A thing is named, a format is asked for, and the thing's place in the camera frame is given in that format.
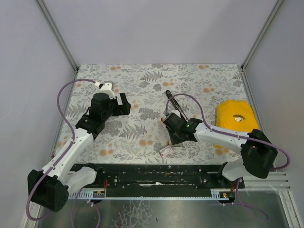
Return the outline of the red white staple box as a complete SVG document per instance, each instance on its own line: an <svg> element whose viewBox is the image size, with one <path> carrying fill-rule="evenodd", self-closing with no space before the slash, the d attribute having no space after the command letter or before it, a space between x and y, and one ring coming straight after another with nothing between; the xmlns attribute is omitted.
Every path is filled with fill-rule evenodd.
<svg viewBox="0 0 304 228"><path fill-rule="evenodd" d="M168 154L172 153L173 149L170 145L166 146L165 148L160 150L161 157L166 157Z"/></svg>

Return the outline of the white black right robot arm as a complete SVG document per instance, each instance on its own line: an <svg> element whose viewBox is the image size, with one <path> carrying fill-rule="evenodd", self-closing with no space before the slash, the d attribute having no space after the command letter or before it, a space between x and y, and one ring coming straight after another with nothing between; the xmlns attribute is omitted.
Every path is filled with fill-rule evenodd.
<svg viewBox="0 0 304 228"><path fill-rule="evenodd" d="M210 143L240 153L240 158L224 163L219 170L219 175L229 181L245 176L267 178L278 154L264 133L257 129L250 133L235 132L208 126L195 118L186 121L174 113L168 115L163 123L172 144L186 141Z"/></svg>

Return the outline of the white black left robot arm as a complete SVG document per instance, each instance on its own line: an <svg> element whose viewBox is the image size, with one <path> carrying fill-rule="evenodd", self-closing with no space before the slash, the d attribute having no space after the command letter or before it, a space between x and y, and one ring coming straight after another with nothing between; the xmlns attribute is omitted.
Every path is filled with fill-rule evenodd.
<svg viewBox="0 0 304 228"><path fill-rule="evenodd" d="M60 152L41 170L28 175L28 202L34 202L50 211L58 212L68 197L82 187L94 183L100 169L91 163L69 174L78 156L96 139L112 116L129 115L131 104L124 93L122 103L106 93L96 93L88 113L82 115L72 131L72 137Z"/></svg>

